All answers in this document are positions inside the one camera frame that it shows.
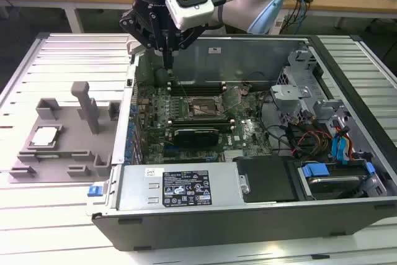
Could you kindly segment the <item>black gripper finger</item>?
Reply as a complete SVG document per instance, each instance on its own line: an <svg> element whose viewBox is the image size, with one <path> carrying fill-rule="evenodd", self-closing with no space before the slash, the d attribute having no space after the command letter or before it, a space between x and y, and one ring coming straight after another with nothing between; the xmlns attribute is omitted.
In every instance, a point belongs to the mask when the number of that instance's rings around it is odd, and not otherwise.
<svg viewBox="0 0 397 265"><path fill-rule="evenodd" d="M173 54L180 49L188 48L205 31L205 26L200 25L181 31L172 25L168 30L168 68L172 69Z"/></svg>
<svg viewBox="0 0 397 265"><path fill-rule="evenodd" d="M164 30L160 26L160 18L153 10L149 10L146 18L136 10L129 10L120 20L120 26L144 47L154 49L163 58L163 66L168 69L168 49Z"/></svg>

